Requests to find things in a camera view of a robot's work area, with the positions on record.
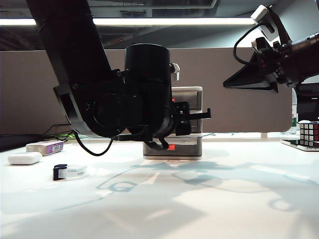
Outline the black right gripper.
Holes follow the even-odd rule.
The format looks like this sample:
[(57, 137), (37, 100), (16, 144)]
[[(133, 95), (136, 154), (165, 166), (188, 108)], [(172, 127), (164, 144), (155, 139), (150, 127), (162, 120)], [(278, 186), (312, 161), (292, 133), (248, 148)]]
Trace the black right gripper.
[(304, 81), (299, 72), (291, 39), (271, 46), (264, 37), (252, 42), (254, 53), (238, 72), (223, 82), (225, 88), (279, 92), (277, 84), (296, 87)]

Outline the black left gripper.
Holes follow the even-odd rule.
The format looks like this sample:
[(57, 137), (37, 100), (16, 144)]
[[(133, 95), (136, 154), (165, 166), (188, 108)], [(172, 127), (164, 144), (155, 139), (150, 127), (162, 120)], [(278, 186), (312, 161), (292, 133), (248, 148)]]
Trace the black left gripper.
[(210, 119), (211, 109), (208, 108), (207, 112), (204, 113), (190, 113), (189, 103), (173, 102), (172, 103), (172, 115), (174, 120), (174, 130), (176, 136), (189, 135), (191, 134), (191, 120), (199, 119)]

